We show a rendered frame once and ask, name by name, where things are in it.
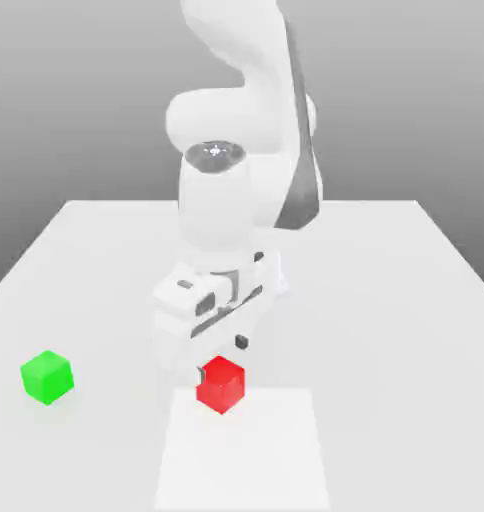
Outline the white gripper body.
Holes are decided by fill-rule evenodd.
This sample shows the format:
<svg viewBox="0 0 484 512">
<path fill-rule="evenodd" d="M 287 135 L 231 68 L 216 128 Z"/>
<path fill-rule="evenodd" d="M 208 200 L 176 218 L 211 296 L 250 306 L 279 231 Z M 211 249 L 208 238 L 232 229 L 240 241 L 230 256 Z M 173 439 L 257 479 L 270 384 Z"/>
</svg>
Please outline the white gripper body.
<svg viewBox="0 0 484 512">
<path fill-rule="evenodd" d="M 240 270 L 200 274 L 180 262 L 154 289 L 153 350 L 157 364 L 188 379 L 237 334 L 250 338 L 283 292 L 281 254 L 257 252 Z"/>
</svg>

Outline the small red cube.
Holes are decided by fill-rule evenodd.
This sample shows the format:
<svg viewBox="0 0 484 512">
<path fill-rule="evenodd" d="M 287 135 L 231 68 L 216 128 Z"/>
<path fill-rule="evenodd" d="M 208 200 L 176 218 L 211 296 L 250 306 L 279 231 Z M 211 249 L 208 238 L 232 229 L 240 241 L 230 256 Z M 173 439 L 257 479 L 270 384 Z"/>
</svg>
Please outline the small red cube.
<svg viewBox="0 0 484 512">
<path fill-rule="evenodd" d="M 196 399 L 224 414 L 245 396 L 245 369 L 216 356 L 202 367 L 203 381 L 196 388 Z"/>
</svg>

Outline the small green cube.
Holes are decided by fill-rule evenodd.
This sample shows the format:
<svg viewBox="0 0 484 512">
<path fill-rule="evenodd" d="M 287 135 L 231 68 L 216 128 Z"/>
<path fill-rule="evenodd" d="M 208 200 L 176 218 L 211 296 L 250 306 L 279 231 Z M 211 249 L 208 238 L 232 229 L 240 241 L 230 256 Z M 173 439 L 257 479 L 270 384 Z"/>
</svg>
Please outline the small green cube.
<svg viewBox="0 0 484 512">
<path fill-rule="evenodd" d="M 44 405 L 52 404 L 74 388 L 70 362 L 51 350 L 22 364 L 20 374 L 26 393 Z"/>
</svg>

